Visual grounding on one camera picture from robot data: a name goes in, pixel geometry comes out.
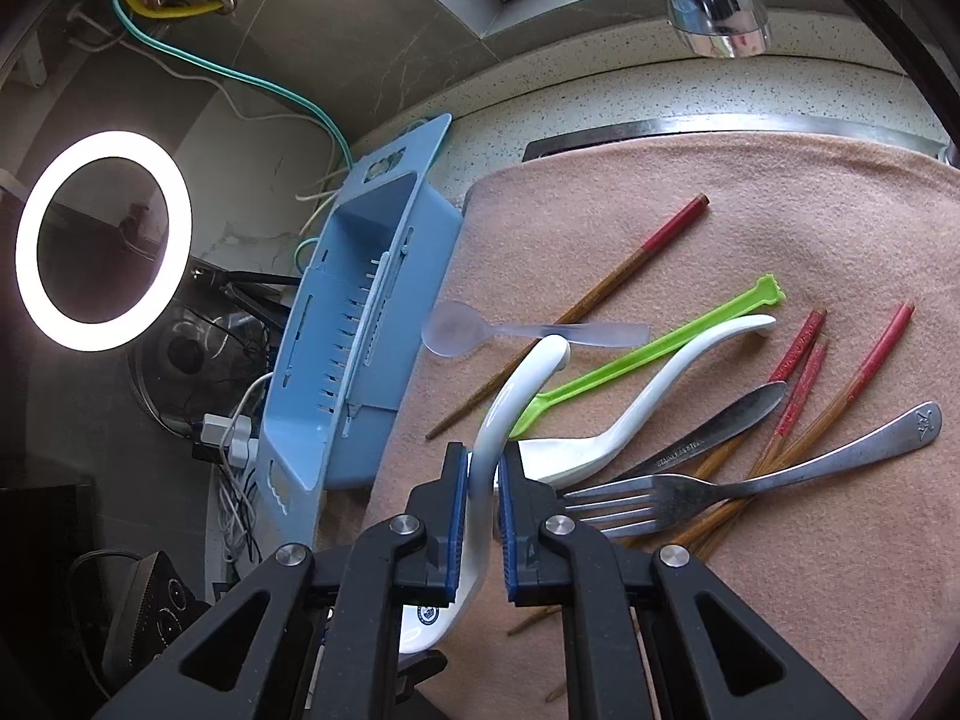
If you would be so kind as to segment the white ceramic spoon blue logo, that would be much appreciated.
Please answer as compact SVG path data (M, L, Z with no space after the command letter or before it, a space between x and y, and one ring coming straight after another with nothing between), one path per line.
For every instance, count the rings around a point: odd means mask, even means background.
M438 645L467 611L487 577L493 541L493 477L511 429L544 383L569 361L569 343L558 335L535 343L493 400L470 450L464 543L454 601L439 608L433 621L423 621L427 605L407 605L402 613L398 653L426 652Z

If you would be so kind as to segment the stainless steel fork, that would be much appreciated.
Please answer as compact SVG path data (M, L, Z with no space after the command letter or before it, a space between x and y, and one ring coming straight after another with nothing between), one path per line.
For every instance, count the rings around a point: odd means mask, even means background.
M607 538L665 532L713 505L747 499L791 484L852 472L924 449L939 437L942 410L924 401L850 444L820 457L739 483L718 484L677 473L636 476L562 494L563 511Z

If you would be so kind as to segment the red-tipped wooden chopstick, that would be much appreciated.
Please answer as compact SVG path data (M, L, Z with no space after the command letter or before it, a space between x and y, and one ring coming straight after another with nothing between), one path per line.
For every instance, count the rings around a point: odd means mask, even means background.
M786 444L786 440L789 439L789 436L793 432L796 422L799 421L800 415L802 415L802 411L804 411L805 402L817 382L823 361L825 361L827 357L828 344L830 344L830 340L825 338L825 340L816 341L814 346L812 346L811 354L807 358L807 361L805 361L799 382L796 383L796 387L794 387L794 390L791 392L786 410L782 413L782 417L779 418L775 432L770 437L770 440L768 440L768 444L765 445L763 454L757 458L754 466L752 466L750 475L758 476L760 473L769 472L771 468L773 468L773 460L775 460L775 457L781 452L782 446ZM729 523L726 523L726 525L716 525L711 532L707 532L704 525L693 525L693 530L695 530L697 539L690 538L688 546L693 546L693 554L695 556L704 559L716 551L719 543L726 538L727 532L731 530L731 525L729 525Z
M781 362L778 364L778 367L775 369L777 374L784 374L786 377L791 377L793 372L796 370L796 367L799 366L800 360L804 358L805 353L809 351L812 344L818 337L818 333L822 330L823 322L827 318L827 310L823 307L816 307L807 317L807 320L802 325L800 332L797 333L797 337L794 338L793 343L789 346L788 353L784 355ZM702 461L700 465L693 470L692 475L701 479L711 478L718 470L721 468L724 463L726 463L729 458L736 453L736 450L752 435L755 431L755 424L743 429L736 436L731 437L727 442L724 442L722 445L718 445L711 454L708 454ZM527 631L528 628L532 626L537 626L544 619L548 619L550 616L558 613L560 608L558 606L547 606L541 610L537 610L535 613L532 613L529 617L526 617L523 622L519 622L517 626L509 629L508 637L513 635L520 634L521 632Z

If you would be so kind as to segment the white ceramic soup spoon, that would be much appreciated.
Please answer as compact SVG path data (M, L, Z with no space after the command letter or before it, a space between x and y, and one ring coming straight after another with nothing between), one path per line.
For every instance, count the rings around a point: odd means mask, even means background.
M704 330L680 348L626 407L622 416L602 434L577 439L524 439L519 454L524 473L534 481L565 489L603 470L640 432L659 403L683 372L709 349L745 333L768 333L776 319L770 314L752 314L726 320Z

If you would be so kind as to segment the stainless steel spoon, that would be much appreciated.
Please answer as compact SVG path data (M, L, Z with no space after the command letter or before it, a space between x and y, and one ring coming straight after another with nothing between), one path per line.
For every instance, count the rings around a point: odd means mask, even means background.
M691 433L675 440L657 454L636 463L615 476L615 481L669 472L675 466L708 455L722 444L757 426L781 403L788 384L784 380L766 382L732 401Z

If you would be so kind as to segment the clear plastic spoon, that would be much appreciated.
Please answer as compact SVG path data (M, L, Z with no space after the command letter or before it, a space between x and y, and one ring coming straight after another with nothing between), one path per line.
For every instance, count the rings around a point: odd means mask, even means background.
M440 302L421 328L421 343L440 358L460 358L496 337L540 340L558 335L568 343L590 348L636 348L652 338L647 323L490 323L471 305Z

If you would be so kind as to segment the green plastic spoon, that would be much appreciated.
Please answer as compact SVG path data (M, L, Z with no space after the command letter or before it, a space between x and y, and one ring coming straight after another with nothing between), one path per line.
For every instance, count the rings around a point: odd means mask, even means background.
M650 362L657 361L670 355L670 353L675 353L677 349L690 343L693 338L697 338L700 333L711 330L711 328L726 322L726 320L755 314L762 307L773 307L773 305L778 305L785 299L786 293L782 291L776 278L771 273L763 275L745 293L740 293L734 299L718 305L715 309L709 310L703 316L682 325L682 327L675 328L672 332L665 333L662 337L640 346L635 351L630 351L628 355L620 356L612 362L604 364L604 366L597 367L594 371L587 372L587 374L576 377L576 379L568 380L568 382L562 383L560 387L539 392L535 395L532 403L523 411L523 414L519 416L509 437L519 439L534 426L535 421L540 416L551 410L553 406L578 398L587 394L590 390L596 390L596 388L626 376L626 374L630 374L630 372L636 371L636 369L640 369Z

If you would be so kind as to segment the black induction cooker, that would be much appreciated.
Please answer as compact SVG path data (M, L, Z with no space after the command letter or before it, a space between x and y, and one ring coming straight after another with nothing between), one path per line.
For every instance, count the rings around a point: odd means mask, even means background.
M133 562L103 653L112 683L127 683L190 628L210 605L185 585L171 559L156 551Z

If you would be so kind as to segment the white power strip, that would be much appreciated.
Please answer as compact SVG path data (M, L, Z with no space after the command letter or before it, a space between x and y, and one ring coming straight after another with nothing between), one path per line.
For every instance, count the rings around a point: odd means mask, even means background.
M256 461L259 441L254 436L254 423L249 416L236 419L206 413L200 423L200 444L223 452L235 470L245 470Z

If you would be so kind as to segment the blue plastic drain basket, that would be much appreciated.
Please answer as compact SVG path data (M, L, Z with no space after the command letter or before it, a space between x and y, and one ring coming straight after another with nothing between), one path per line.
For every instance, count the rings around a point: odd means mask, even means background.
M325 495L376 479L462 226L428 182L451 124L438 115L361 158L314 245L254 465L278 543L313 543Z

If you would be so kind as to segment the black electric fan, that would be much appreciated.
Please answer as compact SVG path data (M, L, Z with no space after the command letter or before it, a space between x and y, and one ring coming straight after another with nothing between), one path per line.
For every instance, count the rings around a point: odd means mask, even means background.
M128 382L143 411L181 439L203 417L229 415L249 383L274 364L278 333L245 310L212 314L174 299L127 348Z

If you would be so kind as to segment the black tripod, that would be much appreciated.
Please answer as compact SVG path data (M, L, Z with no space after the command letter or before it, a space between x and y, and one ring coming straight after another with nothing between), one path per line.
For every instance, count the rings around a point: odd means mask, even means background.
M280 293L286 288L297 293L301 278L260 271L224 270L197 257L189 257L181 284L192 289L197 296L203 294L206 299L229 302L265 327L283 332L291 309L280 301Z

